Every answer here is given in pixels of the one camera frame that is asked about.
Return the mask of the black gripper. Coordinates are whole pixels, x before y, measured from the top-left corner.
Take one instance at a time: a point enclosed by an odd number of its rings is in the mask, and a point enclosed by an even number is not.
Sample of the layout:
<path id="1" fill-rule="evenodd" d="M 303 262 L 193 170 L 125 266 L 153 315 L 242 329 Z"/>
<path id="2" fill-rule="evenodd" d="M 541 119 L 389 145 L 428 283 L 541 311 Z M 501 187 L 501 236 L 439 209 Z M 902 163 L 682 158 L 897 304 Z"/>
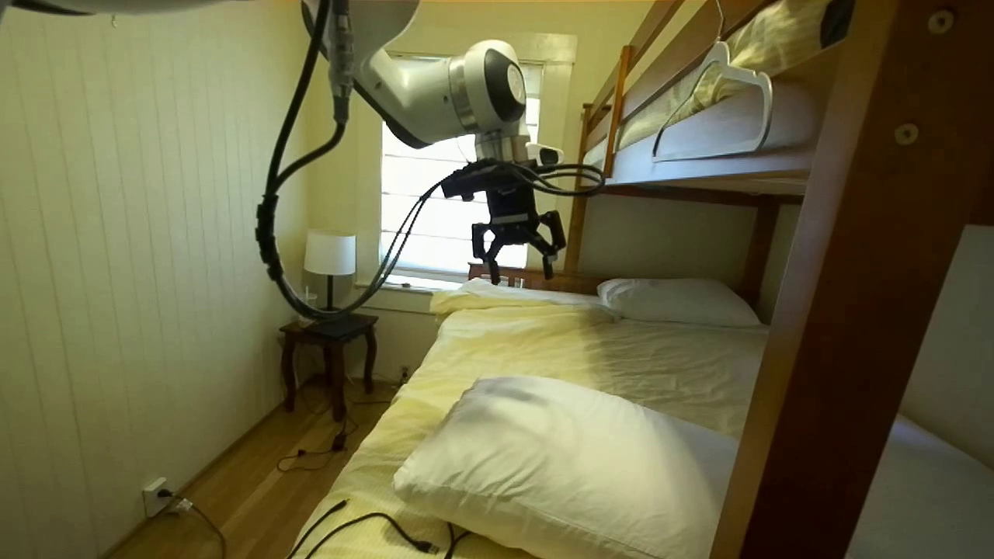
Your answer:
<path id="1" fill-rule="evenodd" d="M 535 244 L 541 252 L 541 272 L 551 278 L 557 253 L 565 248 L 565 229 L 557 210 L 535 209 L 535 183 L 511 191 L 483 191 L 487 222 L 473 225 L 473 253 L 487 266 L 489 286 L 501 283 L 501 248 Z"/>

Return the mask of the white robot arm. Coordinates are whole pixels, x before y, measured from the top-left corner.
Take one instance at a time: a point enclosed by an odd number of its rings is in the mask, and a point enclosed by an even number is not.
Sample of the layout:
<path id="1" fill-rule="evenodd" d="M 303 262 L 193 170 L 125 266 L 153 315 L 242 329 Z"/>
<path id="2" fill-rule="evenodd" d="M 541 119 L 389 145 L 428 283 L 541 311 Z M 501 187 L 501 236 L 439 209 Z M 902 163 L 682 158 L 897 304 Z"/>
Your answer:
<path id="1" fill-rule="evenodd" d="M 565 234 L 557 210 L 535 210 L 531 191 L 541 187 L 544 163 L 527 155 L 517 130 L 523 119 L 523 70 L 515 48 L 503 41 L 481 41 L 457 58 L 404 64 L 389 56 L 389 42 L 413 22 L 418 0 L 298 4 L 308 56 L 274 145 L 253 229 L 268 275 L 282 275 L 274 239 L 275 190 L 343 137 L 351 93 L 360 93 L 389 130 L 413 148 L 473 134 L 474 161 L 442 180 L 444 195 L 487 195 L 489 216 L 473 225 L 473 253 L 489 271 L 489 278 L 501 278 L 501 248 L 531 244 L 544 253 L 544 272 L 551 272 Z M 317 58 L 329 63 L 335 130 L 319 148 L 280 169 Z"/>

